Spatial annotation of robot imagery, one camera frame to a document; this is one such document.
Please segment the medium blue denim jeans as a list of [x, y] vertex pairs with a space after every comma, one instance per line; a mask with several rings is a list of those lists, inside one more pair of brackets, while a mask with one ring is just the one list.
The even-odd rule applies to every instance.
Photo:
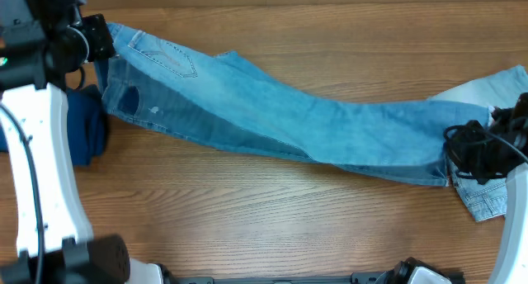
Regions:
[[209, 56], [121, 24], [108, 28], [116, 55], [96, 65], [105, 110], [216, 149], [442, 186], [445, 129], [489, 119], [485, 107], [463, 102], [315, 97], [233, 51]]

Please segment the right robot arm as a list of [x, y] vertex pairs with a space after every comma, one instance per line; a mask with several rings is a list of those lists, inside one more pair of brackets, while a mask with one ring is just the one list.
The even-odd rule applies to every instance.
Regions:
[[445, 146], [458, 178], [483, 185], [504, 178], [507, 211], [502, 240], [489, 283], [527, 282], [527, 94], [513, 108], [493, 112], [494, 123], [477, 121], [444, 131]]

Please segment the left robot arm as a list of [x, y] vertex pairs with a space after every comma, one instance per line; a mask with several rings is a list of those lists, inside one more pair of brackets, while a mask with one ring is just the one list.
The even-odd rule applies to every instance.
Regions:
[[114, 53], [86, 0], [1, 0], [1, 126], [18, 212], [18, 259], [4, 283], [168, 283], [117, 234], [94, 237], [73, 174], [65, 77]]

